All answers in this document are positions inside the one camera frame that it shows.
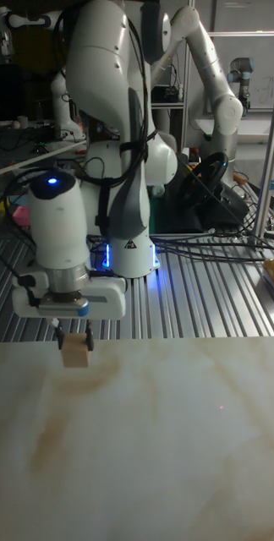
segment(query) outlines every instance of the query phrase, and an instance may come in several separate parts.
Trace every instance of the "wall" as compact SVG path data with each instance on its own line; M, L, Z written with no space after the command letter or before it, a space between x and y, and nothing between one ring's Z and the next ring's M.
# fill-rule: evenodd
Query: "wall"
M200 18L207 30L214 31L259 31L274 30L274 0L216 0L216 17L213 19L212 3L195 0ZM259 109L271 117L274 104L274 37L218 37L214 40L216 50L227 73L231 60L236 57L254 57L255 72L251 77L251 111L249 118L256 118ZM202 133L195 125L198 117L208 117L207 99L200 76L190 60L189 70L189 115L186 129L186 144L199 145ZM234 93L238 85L233 86Z

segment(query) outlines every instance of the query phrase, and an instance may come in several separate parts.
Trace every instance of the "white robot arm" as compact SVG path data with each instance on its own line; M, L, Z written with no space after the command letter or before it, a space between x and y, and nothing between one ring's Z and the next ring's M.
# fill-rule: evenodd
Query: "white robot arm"
M58 73L51 84L54 131L56 140L83 141L85 133L71 118L66 80Z
M36 263L21 272L20 281L14 280L14 308L21 316L111 320L124 316L125 280L93 275L91 270L85 237L94 227L108 239L107 260L116 275L141 277L156 268L145 184L150 85L145 59L163 54L170 25L168 18L161 17L160 7L152 6L143 9L138 4L138 16L132 15L136 27L110 0L92 0L79 12L68 54L68 90L81 109L120 133L121 157L118 148L116 158L121 171L112 178L85 174L81 189L74 178L60 171L31 181L30 224L37 250ZM154 38L149 35L148 20L156 21ZM135 68L130 62L136 54L140 68L137 61ZM89 218L94 215L96 223ZM31 306L25 281L36 299Z
M205 86L214 117L214 131L210 143L204 145L203 157L214 152L227 155L229 165L225 177L233 177L238 124L243 114L241 102L231 91L222 65L216 54L216 48L208 36L196 9L187 6L175 14L172 25L172 37L165 55L154 64L151 71L151 85L156 85L164 69L170 63L180 43L185 39L192 58Z

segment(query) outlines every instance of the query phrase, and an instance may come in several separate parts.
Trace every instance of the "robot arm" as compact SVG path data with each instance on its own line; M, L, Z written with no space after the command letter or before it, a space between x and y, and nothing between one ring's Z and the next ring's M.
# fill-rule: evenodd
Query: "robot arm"
M26 15L22 17L9 8L0 8L0 46L2 54L8 60L14 55L12 31L30 26L53 30L60 14L61 11L51 11L43 15ZM60 22L59 29L60 31L63 30L63 21ZM83 141L85 134L81 127L71 118L69 100L64 99L67 90L65 79L61 74L56 75L51 90L56 140Z
M205 156L214 152L225 153L230 166L227 173L231 174L231 162L233 164L235 159L238 124L243 113L242 104L229 87L216 49L200 22L198 12L190 6L181 8L175 14L171 24L171 43L165 55L153 66L152 86L160 79L163 70L170 62L170 57L185 39L205 86L215 120L213 135L210 144L205 149Z
M239 83L238 99L244 109L243 117L250 109L249 83L254 69L255 64L252 58L235 58L230 64L230 73L227 77L229 83Z
M140 48L141 68L136 62L137 68L129 77L130 26ZM160 36L164 36L163 26L161 30ZM127 278L145 276L156 268L145 184L148 126L144 64L139 33L115 2L94 0L81 8L70 40L67 86L81 109L118 129L123 152L115 159L122 164L122 175L88 177L81 189L72 177L58 171L31 181L30 225L36 241L36 265L23 278L34 288L38 305L30 306L24 280L14 281L14 307L21 316L113 320L124 316L125 280L91 275L85 246L90 205L98 209L96 225L106 230L107 266ZM89 197L91 188L97 189L94 204Z

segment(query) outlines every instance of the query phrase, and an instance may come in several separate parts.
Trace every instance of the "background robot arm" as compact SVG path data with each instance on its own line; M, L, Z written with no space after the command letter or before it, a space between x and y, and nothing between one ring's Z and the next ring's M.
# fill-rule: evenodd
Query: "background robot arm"
M54 30L61 11L51 11L43 15L15 14L9 8L0 8L0 46L6 60L14 55L12 31L37 26ZM63 21L60 21L59 30L63 30ZM67 95L66 82L64 77L58 73L51 84L53 115L55 120L56 139L67 141L83 141L85 134L81 127L71 118L69 99Z
M183 39L187 41L192 58L205 86L205 92L211 103L214 117L214 130L211 141L202 149L203 157L214 152L227 155L229 166L226 174L231 178L238 138L238 124L242 117L241 102L231 91L222 65L216 54L216 48L200 22L198 12L190 6L181 8L172 22L172 38L165 55L153 66L151 72L152 87L161 78L170 58L176 52Z
M229 83L239 83L238 99L244 109L243 117L250 109L249 83L254 69L255 63L252 58L235 58L230 64L230 73L227 77Z

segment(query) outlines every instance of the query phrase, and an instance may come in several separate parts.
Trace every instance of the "black cable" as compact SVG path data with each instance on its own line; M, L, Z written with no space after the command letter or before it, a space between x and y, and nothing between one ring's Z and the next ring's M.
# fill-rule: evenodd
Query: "black cable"
M57 129L57 130L55 131L55 134L58 134L59 132L60 132L60 133L61 133L61 132L67 132L68 134L74 136L74 132L71 131L70 129L64 129L64 128L62 128L62 129ZM60 140L63 141L63 140L66 139L66 138L67 138L67 135L64 135ZM74 143L79 143L79 141L77 141L77 139L76 139L75 137L74 137Z
M32 238L31 235L28 234L27 231L25 231L14 219L14 217L10 214L10 211L9 211L9 208L8 208L8 205L7 205L7 199L4 199L3 200L3 205L4 205L4 209L5 209L5 214L8 218L8 221L12 224L12 226L15 227L15 229L17 229L22 235L23 237L25 237L31 244L34 244L34 246L36 246L36 243L34 241L34 239Z
M179 57L178 57L178 53L175 52L175 56L177 58L177 61L178 61L178 80L179 80L179 84L181 85L181 79L180 79L180 74L179 74Z
M91 161L93 161L93 160L99 160L99 161L101 162L101 164L102 164L101 179L103 179L104 174L105 174L105 163L104 163L104 161L102 160L102 158L100 158L99 156L94 156L93 158L90 158L89 160L87 160L87 161L85 162L85 164L84 164L85 167L86 167Z
M161 247L159 244L157 245L157 247L159 249L164 249L166 252L170 252L170 253L173 253L173 254L176 254L176 255L187 255L187 249L189 250L189 253L191 253L194 257L199 257L201 258L202 260L203 259L206 259L206 260L211 260L211 261L216 261L216 259L219 259L221 261L231 261L233 263L241 263L241 262L251 262L251 263L255 263L255 262L259 262L259 261L265 261L265 257L262 256L262 257L250 257L250 256L247 256L247 255L241 255L239 257L235 257L234 255L219 255L219 254L203 254L203 253L196 253L196 252L191 252L190 251L190 246L187 245L186 247L183 247L183 249L175 249L175 248L172 248L172 247L169 247L169 246L166 246L166 247ZM208 248L211 248L210 244L207 244L207 245L203 245L203 244L198 244L196 246L197 249L208 249Z
M175 68L174 64L171 64L171 75L174 77L174 84L172 85L173 88L175 88L176 83L179 85L178 76L177 76L177 69Z
M66 75L63 71L63 66L61 66L60 62L58 61L58 53L59 53L62 56L63 65L65 64L65 58L63 56L63 49L62 49L62 46L60 46L60 42L59 42L60 25L64 19L64 14L65 14L65 11L62 11L62 13L58 16L57 23L52 31L52 55L56 63L56 66L58 68L58 71L66 79Z
M11 148L7 148L5 146L2 146L1 145L1 141L2 141L2 138L5 134L1 134L0 136L0 150L4 150L5 152L12 152L13 150L17 150L17 149L20 149L21 147L27 145L28 143L30 142L33 142L34 140L33 139L25 139L24 138L24 135L26 134L27 131L29 130L34 130L35 131L35 128L32 128L32 127L28 127L26 129L24 129L20 134L19 134L19 137L17 138L14 146L12 146ZM19 145L19 142L20 140L23 139L25 142L22 144L22 145Z
M138 63L138 66L139 66L139 69L140 69L140 73L142 72L142 67L141 67L141 63L140 63L140 59L139 59L139 56L137 54L137 49L136 49L136 45L134 43L134 40L133 40L133 36L131 33L129 33L129 36L130 36L130 39L132 41L132 45L133 45L133 48L134 48L134 53L135 53L135 56L136 56L136 59L137 59L137 63Z
M166 249L164 252L163 251L158 251L157 254L173 254L173 255L177 255L177 256L180 256L180 257L184 257L186 259L190 259L190 260L194 260L194 261L199 261L199 262L206 262L206 263L227 263L227 264L234 264L234 263L237 263L237 264L247 264L247 263L263 263L265 261L265 258L262 257L262 258L251 258L251 257L229 257L229 256L214 256L214 255L209 255L209 254L204 254L204 253L196 253L196 252L191 252L190 250L189 251L184 251L184 250L173 250L173 249Z
M236 172L238 175L243 175L245 178L247 178L247 180L248 180L248 182L249 182L249 176L246 175L245 172L242 172L242 171L234 171L234 172Z
M205 242L201 242L201 243L191 243L190 241L181 241L181 240L177 240L177 239L174 239L174 240L166 240L166 239L160 239L160 238L155 238L155 237L151 237L151 240L152 242L158 247L163 247L165 250L169 251L169 250L172 250L173 253L176 253L176 254L185 254L185 252L183 251L183 249L190 249L190 248L222 248L222 247L236 247L236 248L249 248L248 244L247 243L205 243ZM200 254L196 254L196 253L192 253L194 256L198 256L200 257ZM229 255L227 257L225 256L221 256L221 255L210 255L210 254L202 254L201 257L204 258L207 258L207 259L211 259L211 260L214 260L216 257L218 259L221 259L221 260L231 260L232 262L241 262L241 261L252 261L252 262L255 262L255 261L264 261L265 258L261 257L261 258L251 258L251 257L247 257L247 256L239 256L239 257L234 257L233 255Z
M60 158L59 160L57 160L57 165L58 165L58 167L60 167L60 169L62 169L62 164L63 164L64 161L69 161L69 162L75 163L79 167L79 169L80 169L80 171L82 173L82 176L85 175L85 170L82 167L80 161L78 161L78 160L76 160L74 158Z
M10 204L11 204L11 205L18 205L19 199L21 199L21 197L24 197L24 195L25 195L25 194L18 195L18 197L16 197L14 201L10 201Z
M255 212L251 216L249 216L249 218L247 218L247 221L244 224L245 227L251 227L255 223L255 217L256 217L256 212L257 212L256 203L252 200L252 197L251 197L250 193L248 192L248 190L244 186L240 186L239 184L235 184L234 186L232 186L231 190L234 191L235 189L241 189L249 197L249 199L251 199L251 203L248 203L248 201L245 201L246 205L248 205L249 212L251 212L251 207L255 208Z
M69 93L68 92L65 92L65 94L62 94L61 95L61 98L63 101L65 101L65 103L69 103L70 102L70 97L69 97Z
M187 167L187 164L184 163L184 161L180 158L180 156L178 156L178 159L179 161L181 161L181 163ZM272 247L269 243L267 243L263 238L260 238L258 237L257 235L255 235L253 232L251 232L240 220L238 220L238 218L235 216L235 214L233 214L233 212L228 209L228 207L226 205L224 205L207 187L206 185L202 182L202 180L200 180L199 177L197 177L197 175L195 175L193 169L189 169L189 172L192 174L192 176L195 178L195 180L197 180L197 182L200 183L200 185L206 190L206 192L208 192L208 194L210 194L210 196L215 200L217 201L217 203L219 203L219 205L221 205L232 217L235 218L235 221L242 227L242 229L244 231L246 231L248 233L248 236L249 237L253 237L255 238L255 240L257 240L259 243L261 244L264 244L267 248L269 249L272 249L274 250L274 247Z
M15 179L13 179L10 184L8 185L10 187L10 185L13 184L14 180L15 182L17 182L20 178L22 178L26 173L21 173L20 175L18 175L18 177L16 177ZM0 197L0 204L7 198L8 194L3 194L1 197ZM16 279L19 281L20 280L20 276L19 276L19 273L11 266L11 264L9 264L7 262L7 260L3 257L3 255L0 253L0 261L4 264L4 266L6 267L6 269L11 272L11 274L13 274ZM29 301L30 301L30 305L31 306L37 306L38 305L38 302L35 298L35 295L34 293L31 291L31 289L28 287L28 286L25 286L25 289L26 289L26 292L27 292L27 295L28 295L28 298L29 298Z

